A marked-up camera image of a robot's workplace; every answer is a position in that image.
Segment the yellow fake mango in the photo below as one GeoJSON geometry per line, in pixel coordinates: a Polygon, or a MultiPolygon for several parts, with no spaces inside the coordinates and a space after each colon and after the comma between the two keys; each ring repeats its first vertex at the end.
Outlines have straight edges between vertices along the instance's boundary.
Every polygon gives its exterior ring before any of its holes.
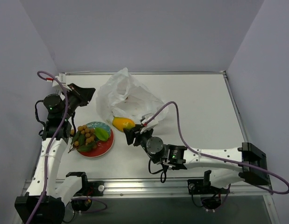
{"type": "Polygon", "coordinates": [[[114,117],[112,120],[112,125],[120,132],[124,132],[124,129],[131,129],[135,127],[135,123],[131,119],[123,117],[114,117]]]}

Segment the green fake starfruit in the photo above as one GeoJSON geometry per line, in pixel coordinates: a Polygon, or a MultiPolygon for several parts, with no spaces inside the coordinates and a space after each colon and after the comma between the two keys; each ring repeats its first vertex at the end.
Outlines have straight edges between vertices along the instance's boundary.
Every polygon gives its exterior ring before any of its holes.
{"type": "Polygon", "coordinates": [[[100,141],[104,142],[106,142],[110,138],[109,133],[104,128],[100,127],[95,128],[95,135],[100,141]]]}

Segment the white plastic bag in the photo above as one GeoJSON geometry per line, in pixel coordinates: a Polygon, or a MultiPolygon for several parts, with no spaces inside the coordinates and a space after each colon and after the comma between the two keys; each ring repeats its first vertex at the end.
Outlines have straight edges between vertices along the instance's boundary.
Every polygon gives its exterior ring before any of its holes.
{"type": "Polygon", "coordinates": [[[114,117],[138,122],[143,115],[153,116],[164,104],[127,68],[111,75],[96,96],[97,114],[108,122],[114,117]]]}

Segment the fake longan bunch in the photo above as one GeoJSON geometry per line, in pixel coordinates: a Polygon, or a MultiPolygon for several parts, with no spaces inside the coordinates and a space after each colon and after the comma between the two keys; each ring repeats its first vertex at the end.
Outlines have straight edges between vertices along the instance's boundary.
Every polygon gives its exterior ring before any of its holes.
{"type": "Polygon", "coordinates": [[[70,131],[70,148],[68,153],[72,151],[89,152],[96,149],[98,146],[96,142],[95,129],[87,125],[73,128],[70,131]]]}

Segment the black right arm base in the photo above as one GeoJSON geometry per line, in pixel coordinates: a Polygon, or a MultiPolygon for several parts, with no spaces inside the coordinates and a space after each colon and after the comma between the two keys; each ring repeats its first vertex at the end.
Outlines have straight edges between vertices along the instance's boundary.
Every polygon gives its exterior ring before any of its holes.
{"type": "Polygon", "coordinates": [[[203,179],[189,179],[188,192],[194,206],[215,212],[227,200],[231,185],[229,184],[226,189],[211,186],[210,174],[211,171],[207,170],[203,179]]]}

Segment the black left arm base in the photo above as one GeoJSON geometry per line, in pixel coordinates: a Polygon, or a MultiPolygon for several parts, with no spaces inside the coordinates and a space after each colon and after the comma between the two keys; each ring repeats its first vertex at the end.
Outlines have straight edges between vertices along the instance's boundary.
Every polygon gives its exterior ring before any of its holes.
{"type": "Polygon", "coordinates": [[[88,199],[77,199],[71,201],[71,206],[76,212],[87,212],[92,206],[90,197],[101,197],[104,195],[105,183],[103,181],[88,182],[86,187],[78,191],[74,197],[87,197],[88,199]]]}

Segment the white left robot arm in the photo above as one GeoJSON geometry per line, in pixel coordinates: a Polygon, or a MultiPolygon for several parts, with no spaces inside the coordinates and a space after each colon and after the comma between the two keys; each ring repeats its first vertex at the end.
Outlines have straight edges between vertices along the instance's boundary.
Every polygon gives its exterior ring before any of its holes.
{"type": "Polygon", "coordinates": [[[73,196],[83,196],[88,192],[85,172],[69,172],[59,187],[56,186],[56,178],[70,139],[69,119],[78,107],[88,105],[94,92],[95,88],[69,84],[63,88],[65,98],[50,94],[42,100],[48,116],[42,133],[40,156],[25,195],[18,196],[14,203],[23,223],[60,224],[73,196]]]}

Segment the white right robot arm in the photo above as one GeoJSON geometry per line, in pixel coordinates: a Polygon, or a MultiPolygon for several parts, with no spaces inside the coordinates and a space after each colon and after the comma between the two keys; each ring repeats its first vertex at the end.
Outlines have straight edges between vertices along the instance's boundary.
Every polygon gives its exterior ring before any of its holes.
{"type": "Polygon", "coordinates": [[[202,187],[206,192],[226,188],[236,182],[253,186],[269,184],[266,155],[251,143],[230,149],[198,149],[187,146],[164,144],[153,136],[153,129],[145,126],[123,130],[127,144],[141,146],[150,162],[161,164],[163,171],[206,168],[202,187]]]}

